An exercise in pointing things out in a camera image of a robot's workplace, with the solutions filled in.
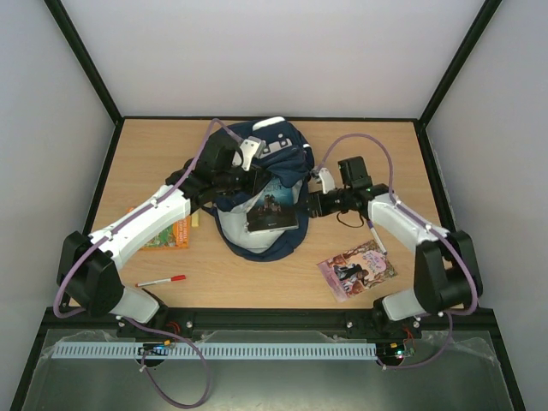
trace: yellow marker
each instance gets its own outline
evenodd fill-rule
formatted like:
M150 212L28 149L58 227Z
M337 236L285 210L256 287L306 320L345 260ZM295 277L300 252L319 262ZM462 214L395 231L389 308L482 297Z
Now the yellow marker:
M200 210L197 210L191 217L190 225L192 227L198 227L200 225L200 215L198 214Z

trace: white wall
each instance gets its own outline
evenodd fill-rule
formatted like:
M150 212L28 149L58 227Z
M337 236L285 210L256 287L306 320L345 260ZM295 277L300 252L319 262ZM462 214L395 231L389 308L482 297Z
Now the white wall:
M548 2L503 2L428 128L527 409L546 409Z
M64 0L124 115L417 117L483 0Z
M53 302L113 125L44 2L0 2L0 409Z

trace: red marker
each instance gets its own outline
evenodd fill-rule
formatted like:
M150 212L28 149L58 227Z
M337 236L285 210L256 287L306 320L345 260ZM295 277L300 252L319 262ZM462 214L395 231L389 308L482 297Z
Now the red marker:
M146 281L144 283L137 283L135 287L145 287L146 285L154 285L161 283L171 283L172 281L181 281L187 279L187 276L174 276L172 278L163 278L161 280Z

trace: blue backpack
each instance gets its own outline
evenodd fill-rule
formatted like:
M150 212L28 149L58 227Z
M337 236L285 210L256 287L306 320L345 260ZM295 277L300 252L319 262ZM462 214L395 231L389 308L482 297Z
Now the blue backpack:
M243 139L253 136L265 142L265 149L252 163L269 170L286 188L293 188L298 195L297 205L303 205L308 196L307 182L314 167L314 156L301 132L282 117L239 122L229 128ZM220 129L214 134L226 132ZM203 209L215 217L220 235L235 254L258 262L282 259L305 239L308 214L297 206L297 229L250 234L246 229L246 214L256 197L245 193L223 196L215 199L213 207Z

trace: black frame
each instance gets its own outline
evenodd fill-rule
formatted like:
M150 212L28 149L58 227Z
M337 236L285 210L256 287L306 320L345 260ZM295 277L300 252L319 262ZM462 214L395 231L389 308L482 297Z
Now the black frame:
M420 118L367 118L367 117L286 117L289 120L302 121L356 121L356 122L412 122L415 133L419 141L420 151L425 163L428 180L432 187L432 195L437 207L441 224L447 229L455 229L455 220L453 218L450 204L445 192L445 188L439 174L438 165L433 154L432 146L426 133L426 126L431 121L439 105L441 105L445 94L449 91L455 78L458 76L462 66L472 52L474 46L480 39L489 21L495 14L498 5L502 0L485 0L479 10L472 26L469 28L461 46L453 57L449 67L432 95ZM115 130L110 141L110 146L104 161L103 169L99 177L98 185L92 198L90 210L88 212L83 233L88 234L92 229L98 205L104 190L109 170L116 152L116 146L122 132L125 119L211 119L210 116L122 116L117 109L106 85L104 84L95 64L77 33L74 24L63 7L61 0L44 0L57 25L65 36L68 45L76 55L81 67L92 83L93 88L98 94L105 109L110 115ZM248 120L250 117L226 117L228 120ZM190 337L195 337L201 331L211 330L314 330L331 334L337 334L341 337L359 338L367 335L367 325L354 326L347 328L350 319L355 321L367 310L253 310L253 309L192 309L192 308L172 308L171 313L179 319L190 319L194 326ZM443 330L446 328L446 320L437 317L423 319L421 322L422 330ZM21 376L19 387L15 393L12 403L12 410L22 409L28 387L30 385L34 368L41 349L45 341L45 335L50 329L116 329L117 321L112 317L101 319L92 319L84 315L78 315L68 319L58 319L53 314L51 308L46 309L45 316L39 327L38 335L31 349L27 365ZM494 312L489 309L479 308L476 313L468 317L455 318L455 330L457 331L488 331L493 341L497 357L501 363L504 380L510 394L512 404L516 410L525 409L521 393L517 386L512 367L509 363L509 357L504 347L503 339L498 328ZM375 338L367 335L369 340L380 342L382 338Z

